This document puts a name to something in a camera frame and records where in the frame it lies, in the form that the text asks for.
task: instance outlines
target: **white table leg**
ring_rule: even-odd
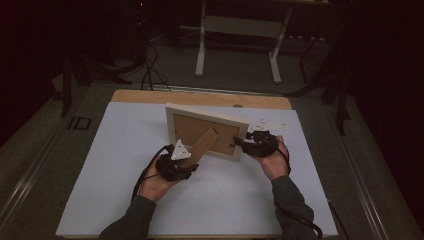
[[[206,0],[202,1],[202,18],[200,20],[200,46],[197,54],[196,77],[203,76],[203,67],[205,65],[205,21],[206,21]]]
[[[269,63],[271,65],[272,78],[274,79],[274,83],[276,84],[281,83],[280,71],[278,69],[278,63],[277,63],[277,56],[278,56],[278,52],[280,51],[281,43],[283,42],[283,39],[284,39],[284,34],[286,32],[292,10],[293,10],[292,8],[289,8],[287,10],[286,16],[284,18],[284,22],[281,24],[281,28],[278,33],[277,44],[274,48],[274,51],[269,52]]]

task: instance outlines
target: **person's left hand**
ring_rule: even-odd
[[[158,202],[172,186],[179,182],[168,182],[168,180],[160,176],[158,170],[156,170],[155,167],[159,158],[160,156],[155,159],[153,164],[146,172],[146,177],[154,175],[156,176],[143,180],[137,192],[138,195],[148,198],[154,202]]]

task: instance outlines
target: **floor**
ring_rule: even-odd
[[[283,83],[275,85],[263,49],[266,42],[263,48],[228,47],[215,37],[209,36],[202,78],[194,76],[195,32],[178,45],[152,43],[152,88],[282,96],[305,86],[298,64],[307,46],[302,39],[283,43],[278,57]],[[317,71],[325,53],[326,45],[320,42],[308,55],[308,77]],[[60,239],[55,230],[108,102],[116,89],[140,89],[145,72],[144,68],[124,74],[124,79],[133,82],[125,86],[96,73],[90,87],[74,83],[73,108],[66,117],[59,117],[61,101],[52,99],[0,149],[0,239]],[[53,81],[60,89],[61,76]],[[150,87],[147,79],[143,88]],[[341,220],[336,220],[339,235],[328,239],[348,239],[341,223],[350,239],[424,239],[355,100],[348,99],[350,119],[345,121],[343,137],[334,124],[335,105],[321,104],[322,90],[290,101],[298,112],[324,191],[336,210],[334,217],[337,213]],[[72,117],[90,118],[90,128],[72,129]]]

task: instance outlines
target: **gray sleeve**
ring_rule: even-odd
[[[125,215],[109,225],[99,238],[103,240],[147,239],[156,203],[142,196],[134,197]]]
[[[289,176],[281,176],[271,181],[274,201],[281,208],[288,210],[309,221],[314,219],[314,211],[305,203],[303,195]],[[304,224],[282,214],[276,209],[277,220],[283,231],[284,240],[318,239],[314,230]]]

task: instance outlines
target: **white tabletop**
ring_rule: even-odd
[[[315,211],[324,235],[337,235],[319,176],[294,110],[195,106],[254,124],[261,118],[287,124],[271,131],[290,149],[290,177]],[[141,171],[169,144],[164,104],[109,103],[56,234],[98,236],[125,213]],[[189,180],[174,186],[158,203],[150,237],[275,236],[271,184],[260,165],[204,156]]]

